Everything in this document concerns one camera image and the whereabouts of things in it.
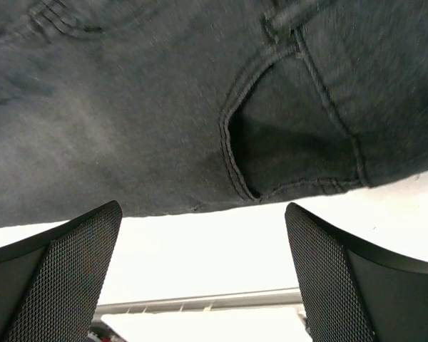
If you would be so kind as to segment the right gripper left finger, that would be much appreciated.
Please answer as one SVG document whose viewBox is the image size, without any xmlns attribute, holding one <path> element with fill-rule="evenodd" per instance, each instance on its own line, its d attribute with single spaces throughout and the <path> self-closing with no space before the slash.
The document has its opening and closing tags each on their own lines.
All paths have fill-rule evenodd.
<svg viewBox="0 0 428 342">
<path fill-rule="evenodd" d="M 118 238 L 111 201 L 0 247 L 0 341 L 85 341 Z"/>
</svg>

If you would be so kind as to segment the black trousers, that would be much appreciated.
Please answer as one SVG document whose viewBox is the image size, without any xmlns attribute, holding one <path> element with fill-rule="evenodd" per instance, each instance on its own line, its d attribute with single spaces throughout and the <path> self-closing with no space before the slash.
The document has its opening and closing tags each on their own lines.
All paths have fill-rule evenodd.
<svg viewBox="0 0 428 342">
<path fill-rule="evenodd" d="M 0 1 L 0 227 L 428 171 L 428 1 Z"/>
</svg>

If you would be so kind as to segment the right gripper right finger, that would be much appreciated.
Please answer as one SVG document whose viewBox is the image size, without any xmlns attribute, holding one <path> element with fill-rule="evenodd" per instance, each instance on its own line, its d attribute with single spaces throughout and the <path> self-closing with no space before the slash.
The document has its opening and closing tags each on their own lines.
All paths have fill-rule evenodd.
<svg viewBox="0 0 428 342">
<path fill-rule="evenodd" d="M 341 230 L 298 204 L 285 213 L 314 341 L 428 341 L 428 262 Z"/>
</svg>

